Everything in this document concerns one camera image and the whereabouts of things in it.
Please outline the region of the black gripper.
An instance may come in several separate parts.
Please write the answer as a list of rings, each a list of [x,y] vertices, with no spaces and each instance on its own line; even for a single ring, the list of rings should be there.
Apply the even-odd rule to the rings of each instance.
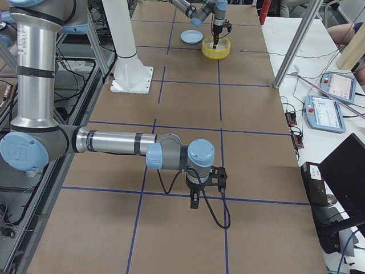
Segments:
[[[218,44],[219,35],[222,33],[222,26],[213,24],[213,43]]]
[[[191,209],[198,209],[199,206],[199,198],[200,198],[200,191],[205,188],[205,183],[192,183],[191,181],[187,180],[186,185],[190,189],[190,208]]]

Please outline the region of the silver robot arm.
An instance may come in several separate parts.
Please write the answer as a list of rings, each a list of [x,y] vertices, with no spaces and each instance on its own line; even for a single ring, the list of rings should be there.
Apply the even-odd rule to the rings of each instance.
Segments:
[[[232,24],[226,19],[226,11],[228,9],[228,2],[226,0],[203,1],[200,9],[196,9],[192,2],[185,0],[171,0],[169,2],[190,18],[192,25],[195,27],[200,27],[203,21],[210,14],[213,14],[211,29],[213,34],[212,47],[214,49],[218,45],[223,29],[227,28],[228,32],[232,30]]]
[[[204,188],[218,172],[215,150],[205,139],[185,146],[174,134],[105,132],[60,125],[54,119],[56,36],[60,31],[88,31],[86,1],[10,1],[17,24],[18,113],[1,140],[1,155],[20,171],[34,171],[72,154],[104,152],[138,155],[149,168],[186,175],[190,206],[197,208]]]

